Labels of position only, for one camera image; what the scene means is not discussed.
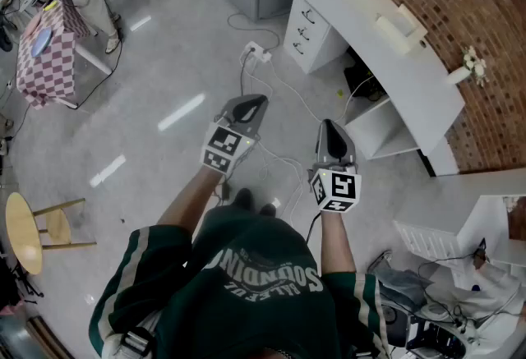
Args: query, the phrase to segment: wooden stool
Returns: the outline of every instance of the wooden stool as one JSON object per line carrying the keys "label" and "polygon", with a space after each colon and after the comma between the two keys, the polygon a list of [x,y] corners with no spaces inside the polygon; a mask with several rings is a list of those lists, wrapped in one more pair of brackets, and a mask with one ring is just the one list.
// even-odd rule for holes
{"label": "wooden stool", "polygon": [[[72,235],[67,217],[62,209],[84,202],[85,199],[68,201],[47,209],[31,211],[31,208],[17,192],[7,199],[6,225],[9,242],[16,258],[31,274],[42,271],[43,250],[64,250],[97,245],[97,242],[72,244]],[[39,230],[35,216],[45,214],[47,229]],[[48,233],[53,245],[44,245],[40,241],[40,233]]]}

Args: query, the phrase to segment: stool leg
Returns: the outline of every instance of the stool leg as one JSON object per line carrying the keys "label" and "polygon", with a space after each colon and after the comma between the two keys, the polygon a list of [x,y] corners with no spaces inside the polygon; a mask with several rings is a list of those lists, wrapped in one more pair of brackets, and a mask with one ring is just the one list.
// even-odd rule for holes
{"label": "stool leg", "polygon": [[60,245],[44,245],[43,250],[73,250],[75,248],[85,248],[87,246],[97,245],[97,242],[83,242],[79,244],[60,244]]}
{"label": "stool leg", "polygon": [[62,203],[61,205],[53,205],[51,207],[48,207],[47,209],[34,211],[33,215],[34,216],[40,216],[41,214],[46,214],[46,213],[49,213],[51,211],[55,211],[55,210],[59,210],[59,209],[65,209],[66,207],[69,207],[70,205],[76,205],[76,204],[82,203],[84,201],[85,201],[85,198],[80,198],[79,200],[68,201],[67,203]]}

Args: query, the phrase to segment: white desk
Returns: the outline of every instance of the white desk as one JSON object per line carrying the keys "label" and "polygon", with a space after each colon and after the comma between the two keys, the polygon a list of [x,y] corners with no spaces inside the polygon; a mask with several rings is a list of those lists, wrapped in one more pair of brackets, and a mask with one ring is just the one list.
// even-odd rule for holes
{"label": "white desk", "polygon": [[368,159],[417,149],[429,155],[464,106],[458,89],[445,83],[447,70],[427,42],[401,55],[385,40],[376,16],[396,10],[391,0],[294,0],[285,37],[285,49],[306,73],[350,45],[381,83],[388,97],[346,126]]}

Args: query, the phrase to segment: white cable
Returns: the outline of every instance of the white cable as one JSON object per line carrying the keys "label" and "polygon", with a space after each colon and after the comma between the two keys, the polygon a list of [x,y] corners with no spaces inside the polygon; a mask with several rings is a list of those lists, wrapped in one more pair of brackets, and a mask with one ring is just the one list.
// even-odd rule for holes
{"label": "white cable", "polygon": [[[302,195],[303,195],[303,166],[300,162],[298,162],[296,159],[291,159],[291,158],[281,158],[279,157],[277,154],[275,153],[272,153],[270,150],[268,150],[266,147],[263,146],[263,144],[261,142],[259,142],[259,146],[260,148],[262,148],[265,152],[267,152],[268,154],[270,154],[270,156],[273,157],[272,161],[270,161],[270,163],[267,163],[266,161],[266,158],[265,158],[265,155],[263,154],[263,152],[261,152],[261,154],[263,155],[263,161],[265,162],[265,165],[263,166],[263,168],[260,169],[260,171],[258,172],[258,175],[261,175],[261,171],[264,169],[265,170],[265,177],[261,178],[262,180],[265,180],[269,174],[269,166],[279,160],[283,163],[286,163],[290,166],[292,166],[294,168],[294,172],[296,173],[296,176],[298,177],[298,186],[296,187],[296,189],[294,190],[293,194],[290,196],[290,198],[288,199],[288,202],[287,204],[285,205],[284,209],[283,209],[283,213],[285,213],[285,210],[287,209],[288,205],[290,204],[291,200],[293,199],[294,195],[296,194],[296,192],[298,192],[298,189],[300,190],[300,193],[299,193],[299,197],[296,199],[296,203],[294,204],[294,207],[293,209],[290,211],[290,215],[289,215],[289,221],[290,221],[290,225],[294,228],[294,221],[293,221],[293,215],[294,215],[294,210],[296,209],[296,206],[298,205],[298,202],[299,200],[302,198]],[[300,173],[298,173],[298,170],[296,168],[296,166],[294,165],[294,163],[297,163],[299,165],[299,169],[300,169]]]}
{"label": "white cable", "polygon": [[[295,94],[298,95],[298,97],[302,100],[303,104],[305,105],[305,108],[307,108],[307,111],[314,117],[314,119],[316,119],[318,122],[321,122],[321,120],[316,116],[314,115],[314,113],[311,111],[311,109],[308,107],[307,105],[307,102],[305,102],[305,99],[303,99],[303,97],[296,91],[296,89],[294,89],[291,85],[289,85],[288,83],[285,83],[283,80],[281,80],[278,75],[276,74],[276,70],[274,68],[274,63],[272,62],[272,60],[269,61],[270,62],[270,65],[272,66],[272,72],[274,73],[274,77],[276,79],[278,79],[282,84],[286,85],[292,92],[294,92]],[[351,93],[351,95],[348,97],[347,99],[347,103],[345,104],[345,108],[344,108],[344,113],[342,113],[341,117],[339,117],[338,119],[335,120],[335,122],[338,122],[339,120],[341,120],[343,117],[345,117],[345,113],[347,112],[347,107],[348,107],[348,104],[349,102],[351,101],[351,99],[353,98],[354,94],[356,93],[356,91],[360,88],[361,85],[363,85],[364,83],[368,82],[370,79],[372,79],[374,76],[371,76],[369,78],[367,78],[366,80],[364,80],[362,83],[360,83],[358,85],[358,87],[354,90],[354,92]]]}
{"label": "white cable", "polygon": [[[243,68],[243,63],[241,61],[242,59],[242,55],[239,57],[239,64],[241,65],[241,68]],[[256,80],[256,81],[259,81],[261,84],[265,85],[266,87],[268,87],[270,89],[270,96],[269,96],[269,102],[270,100],[272,99],[272,96],[274,95],[274,89],[272,88],[272,86],[268,85],[267,83],[265,83],[263,80],[261,79],[258,79],[257,77],[255,77],[253,75],[254,71],[256,70],[256,65],[257,65],[257,62],[258,62],[258,58],[256,58],[256,64],[254,64],[254,69],[252,70],[252,74],[249,73],[246,69],[245,69],[245,73],[247,74],[247,76],[251,77],[252,79]]]}

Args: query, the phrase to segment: white floor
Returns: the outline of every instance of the white floor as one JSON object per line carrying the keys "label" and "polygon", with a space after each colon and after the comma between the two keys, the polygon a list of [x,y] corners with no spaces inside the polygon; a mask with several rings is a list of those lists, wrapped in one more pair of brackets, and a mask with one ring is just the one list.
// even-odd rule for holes
{"label": "white floor", "polygon": [[[30,109],[8,160],[14,165],[13,179],[20,184],[20,193],[33,209],[86,198],[83,209],[67,213],[75,240],[96,240],[98,245],[46,252],[44,270],[34,278],[45,293],[45,298],[39,299],[39,312],[77,359],[94,355],[87,337],[90,315],[122,258],[130,232],[155,223],[199,168],[209,122],[228,99],[239,94],[238,59],[244,46],[250,40],[264,47],[275,44],[275,37],[267,32],[228,27],[226,19],[236,9],[227,0],[110,1],[122,15],[126,36],[118,69],[79,111],[59,105]],[[131,32],[130,26],[145,16],[151,20]],[[248,26],[239,17],[233,18],[233,23]],[[261,22],[282,39],[286,24],[286,16]],[[87,39],[85,45],[103,57],[102,36]],[[303,95],[315,115],[341,115],[348,97],[343,68],[350,59],[342,58],[305,76],[282,47],[273,54],[278,75]],[[15,51],[0,54],[2,83],[13,74],[14,57]],[[108,62],[115,63],[116,58],[114,54]],[[282,211],[298,186],[296,173],[275,162],[262,181],[264,160],[259,150],[236,170],[231,183],[234,190],[250,187],[260,205],[278,198],[282,219],[306,235],[316,205],[305,169],[311,167],[315,156],[318,122],[301,100],[275,79],[268,65],[259,66],[254,74],[274,89],[260,129],[261,142],[268,150],[301,162],[302,197],[292,218],[290,207]],[[86,97],[102,78],[100,71],[76,59],[78,99]],[[245,89],[249,86],[246,79]],[[343,98],[337,95],[338,90],[344,92]],[[257,82],[252,91],[270,94]],[[198,95],[204,97],[202,104],[167,130],[158,130],[161,120]],[[0,108],[6,99],[7,95],[0,99]],[[3,112],[15,120],[16,128],[26,106],[16,91],[7,101]],[[121,156],[125,158],[122,166],[92,187],[91,179]],[[267,162],[271,160],[269,155],[265,157]],[[362,201],[345,220],[358,268],[365,269],[388,247],[404,253],[392,218],[404,195],[429,177],[416,153],[373,162],[359,156],[358,164],[363,176]],[[5,182],[11,179],[9,173],[4,174]],[[5,200],[8,191],[2,193]],[[289,206],[296,203],[298,194]],[[2,221],[3,245],[8,246],[4,228]],[[311,248],[317,258],[318,228]],[[407,259],[404,255],[399,258],[402,263]]]}

